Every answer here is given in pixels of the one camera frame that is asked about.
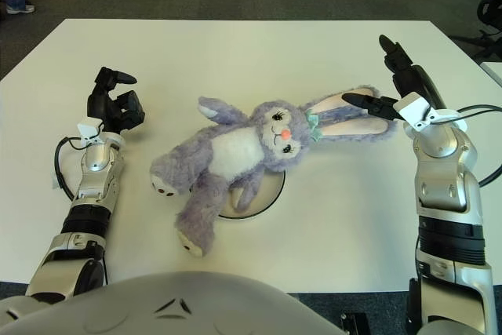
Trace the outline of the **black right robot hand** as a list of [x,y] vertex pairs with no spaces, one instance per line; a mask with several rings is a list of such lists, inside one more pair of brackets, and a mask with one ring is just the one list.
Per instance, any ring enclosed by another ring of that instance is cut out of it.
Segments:
[[[393,42],[385,35],[379,36],[380,47],[385,52],[385,66],[392,72],[392,80],[398,94],[403,99],[411,92],[421,95],[434,109],[446,109],[442,97],[427,72],[409,58],[398,42]],[[393,108],[398,101],[390,97],[345,93],[342,99],[350,105],[365,109],[369,115],[387,120],[403,117]]]

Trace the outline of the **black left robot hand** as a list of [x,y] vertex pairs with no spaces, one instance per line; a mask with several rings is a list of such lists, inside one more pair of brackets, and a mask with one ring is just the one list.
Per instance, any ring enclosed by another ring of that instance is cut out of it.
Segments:
[[96,76],[95,86],[87,100],[87,115],[98,118],[104,124],[104,132],[120,134],[144,122],[145,112],[134,90],[112,100],[109,92],[117,84],[132,85],[137,80],[129,74],[102,67]]

